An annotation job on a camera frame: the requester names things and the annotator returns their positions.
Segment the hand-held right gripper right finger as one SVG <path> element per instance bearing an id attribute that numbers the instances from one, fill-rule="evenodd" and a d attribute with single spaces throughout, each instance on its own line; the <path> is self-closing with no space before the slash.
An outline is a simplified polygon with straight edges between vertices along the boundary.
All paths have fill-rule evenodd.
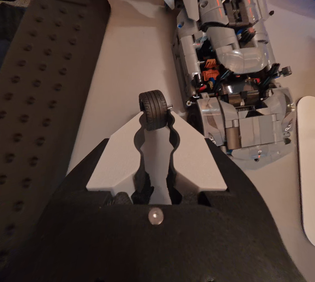
<path id="1" fill-rule="evenodd" d="M 172 205 L 198 200 L 202 192 L 222 192 L 227 185 L 207 144 L 208 140 L 174 111 L 168 111 L 173 146 L 166 178 Z"/>

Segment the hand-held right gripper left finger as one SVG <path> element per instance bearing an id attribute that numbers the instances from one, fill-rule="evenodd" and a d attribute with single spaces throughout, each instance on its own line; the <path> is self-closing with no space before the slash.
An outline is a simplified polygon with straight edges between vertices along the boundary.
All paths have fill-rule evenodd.
<path id="1" fill-rule="evenodd" d="M 141 151 L 146 123 L 141 111 L 110 136 L 86 185 L 88 191 L 107 191 L 113 197 L 125 193 L 134 204 L 149 204 L 154 187 Z"/>

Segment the black toy wheel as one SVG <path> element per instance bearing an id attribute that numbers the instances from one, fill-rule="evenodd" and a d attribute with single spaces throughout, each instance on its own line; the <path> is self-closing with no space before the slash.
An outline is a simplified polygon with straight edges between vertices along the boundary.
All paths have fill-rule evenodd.
<path id="1" fill-rule="evenodd" d="M 167 126 L 168 105 L 160 90 L 146 91 L 139 94 L 140 111 L 146 117 L 146 130 L 155 131 Z"/>

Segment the grey toy car model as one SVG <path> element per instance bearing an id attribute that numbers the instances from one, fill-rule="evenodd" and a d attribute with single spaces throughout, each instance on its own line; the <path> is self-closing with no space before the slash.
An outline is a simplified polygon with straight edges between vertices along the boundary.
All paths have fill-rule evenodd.
<path id="1" fill-rule="evenodd" d="M 266 0 L 174 0 L 180 9 L 172 44 L 187 122 L 243 169 L 292 150 L 295 104 L 276 79 Z"/>

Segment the white book stand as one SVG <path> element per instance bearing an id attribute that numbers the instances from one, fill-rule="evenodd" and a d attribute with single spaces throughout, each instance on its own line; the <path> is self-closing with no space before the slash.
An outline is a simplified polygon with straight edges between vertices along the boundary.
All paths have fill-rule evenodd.
<path id="1" fill-rule="evenodd" d="M 302 226 L 315 245 L 315 97 L 304 96 L 297 103 L 297 142 Z"/>

